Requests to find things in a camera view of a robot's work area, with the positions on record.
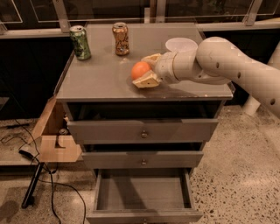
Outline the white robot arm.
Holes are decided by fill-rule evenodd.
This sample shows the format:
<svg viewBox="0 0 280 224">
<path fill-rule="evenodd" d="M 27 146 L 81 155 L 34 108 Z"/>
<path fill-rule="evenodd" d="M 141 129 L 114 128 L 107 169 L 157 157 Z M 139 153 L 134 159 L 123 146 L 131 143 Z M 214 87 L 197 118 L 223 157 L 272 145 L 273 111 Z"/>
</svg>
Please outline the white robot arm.
<svg viewBox="0 0 280 224">
<path fill-rule="evenodd" d="M 237 46 L 221 37 L 211 37 L 190 46 L 170 39 L 166 53 L 141 59 L 149 66 L 132 83 L 137 88 L 193 81 L 222 85 L 234 82 L 272 114 L 280 116 L 280 68 L 251 59 Z"/>
</svg>

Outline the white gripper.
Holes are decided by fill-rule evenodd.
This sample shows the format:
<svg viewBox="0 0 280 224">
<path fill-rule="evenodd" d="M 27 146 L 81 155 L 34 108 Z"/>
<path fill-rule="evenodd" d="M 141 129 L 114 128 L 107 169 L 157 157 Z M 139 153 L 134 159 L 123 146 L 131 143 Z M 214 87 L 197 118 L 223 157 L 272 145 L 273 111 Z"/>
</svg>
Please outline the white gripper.
<svg viewBox="0 0 280 224">
<path fill-rule="evenodd" d="M 155 66 L 155 73 L 150 70 L 140 78 L 133 80 L 132 83 L 137 88 L 155 88 L 160 84 L 160 81 L 166 84 L 178 83 L 179 80 L 173 72 L 175 56 L 175 52 L 167 52 L 165 54 L 155 53 L 141 58 L 141 61 L 148 63 L 151 67 Z"/>
</svg>

